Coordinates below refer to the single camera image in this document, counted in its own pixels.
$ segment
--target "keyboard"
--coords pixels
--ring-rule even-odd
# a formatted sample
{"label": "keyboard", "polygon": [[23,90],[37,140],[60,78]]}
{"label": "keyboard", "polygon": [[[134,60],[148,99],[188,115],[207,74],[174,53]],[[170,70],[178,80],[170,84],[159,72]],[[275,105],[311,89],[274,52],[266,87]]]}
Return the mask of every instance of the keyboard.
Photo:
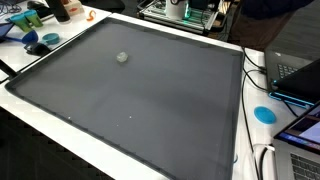
{"label": "keyboard", "polygon": [[288,76],[289,74],[296,72],[298,69],[293,68],[293,67],[289,67],[286,65],[278,64],[278,70],[279,70],[280,78],[284,78],[284,77]]}
{"label": "keyboard", "polygon": [[291,154],[295,180],[320,180],[320,164]]}

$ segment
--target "gray mat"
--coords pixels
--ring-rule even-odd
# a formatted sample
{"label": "gray mat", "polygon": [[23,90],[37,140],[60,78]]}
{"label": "gray mat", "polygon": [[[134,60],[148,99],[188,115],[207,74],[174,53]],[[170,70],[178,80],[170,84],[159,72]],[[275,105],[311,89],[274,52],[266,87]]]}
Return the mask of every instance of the gray mat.
{"label": "gray mat", "polygon": [[6,88],[169,178],[224,180],[232,176],[241,57],[108,20]]}

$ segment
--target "person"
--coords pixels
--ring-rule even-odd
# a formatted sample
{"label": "person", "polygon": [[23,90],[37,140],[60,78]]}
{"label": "person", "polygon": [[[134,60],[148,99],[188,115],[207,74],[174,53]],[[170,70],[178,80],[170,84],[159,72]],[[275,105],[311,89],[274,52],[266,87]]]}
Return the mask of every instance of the person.
{"label": "person", "polygon": [[294,12],[313,0],[241,0],[234,13],[228,42],[264,51]]}

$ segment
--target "blue disc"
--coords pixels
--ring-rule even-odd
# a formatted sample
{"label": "blue disc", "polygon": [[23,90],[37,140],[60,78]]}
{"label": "blue disc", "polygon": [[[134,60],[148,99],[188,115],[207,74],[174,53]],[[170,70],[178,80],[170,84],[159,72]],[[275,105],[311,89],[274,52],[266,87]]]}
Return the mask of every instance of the blue disc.
{"label": "blue disc", "polygon": [[256,107],[254,109],[254,115],[264,124],[273,124],[276,122],[276,116],[274,113],[270,109],[263,106]]}

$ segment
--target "white desk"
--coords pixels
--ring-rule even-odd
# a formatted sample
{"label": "white desk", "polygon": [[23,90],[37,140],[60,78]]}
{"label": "white desk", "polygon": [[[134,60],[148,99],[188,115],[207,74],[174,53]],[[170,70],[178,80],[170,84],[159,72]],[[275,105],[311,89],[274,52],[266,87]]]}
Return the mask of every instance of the white desk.
{"label": "white desk", "polygon": [[[24,10],[27,10],[27,1],[20,3],[19,6]],[[55,49],[59,47],[61,44],[65,43],[66,41],[74,38],[75,36],[79,35],[81,32],[85,31],[86,29],[90,28],[91,26],[95,25],[96,23],[100,22],[101,20],[105,19],[111,13],[107,11],[102,11],[99,9],[86,7],[84,6],[85,13],[71,16],[71,23],[60,25],[56,18],[48,19],[44,21],[43,27],[34,28],[34,30],[39,35],[39,41],[42,37],[48,33],[58,33],[60,36],[60,42],[58,44],[49,46],[51,49]],[[93,21],[88,22],[86,20],[86,16],[88,16],[89,12],[94,10],[96,12],[96,17]],[[5,15],[0,18],[0,22],[5,22],[4,19],[10,17],[11,15]],[[8,37],[17,37],[22,38],[25,35],[18,27],[14,26],[10,32],[7,34]],[[24,44],[14,41],[5,41],[0,43],[0,59],[8,64],[11,68],[15,71],[21,70],[23,67],[27,66],[28,64],[34,62],[35,60],[39,59],[39,56],[33,56],[26,53],[24,49]],[[8,76],[0,71],[0,81],[6,79]]]}
{"label": "white desk", "polygon": [[[119,14],[112,14],[109,17],[139,24],[152,29],[169,32],[175,35],[188,37],[194,40],[203,41],[216,46],[241,51],[239,46],[164,27],[139,19],[134,19]],[[258,63],[259,65],[263,65],[263,53],[254,50],[247,50],[247,54],[254,62]],[[245,64],[245,67],[247,70],[253,68],[253,66],[248,63]],[[252,74],[252,76],[253,79],[258,82],[258,84],[263,85],[265,83],[264,76],[254,74]],[[289,111],[286,109],[284,104],[268,98],[267,94],[255,89],[249,81],[246,81],[245,84],[245,102],[253,143],[269,144],[271,143],[272,135],[283,128],[287,123],[292,121],[294,117],[289,114]],[[275,112],[278,121],[274,125],[264,125],[255,119],[253,116],[253,109],[260,105],[269,107]],[[164,177],[162,174],[159,174],[158,172],[150,169],[149,167],[123,154],[122,152],[119,152],[118,150],[106,145],[100,140],[93,138],[92,136],[74,128],[64,121],[59,120],[58,118],[49,115],[41,109],[11,95],[4,89],[4,84],[0,86],[0,106],[115,179],[166,179],[166,177]],[[255,171],[251,161],[249,160],[249,152],[250,146],[248,144],[243,111],[240,106],[235,147],[235,153],[238,155],[239,160],[234,164],[234,180],[256,179],[254,174]],[[272,158],[270,158],[268,155],[269,154],[266,156],[266,165],[264,166],[266,171],[265,179],[273,180],[275,179],[275,173],[272,165],[273,162]]]}

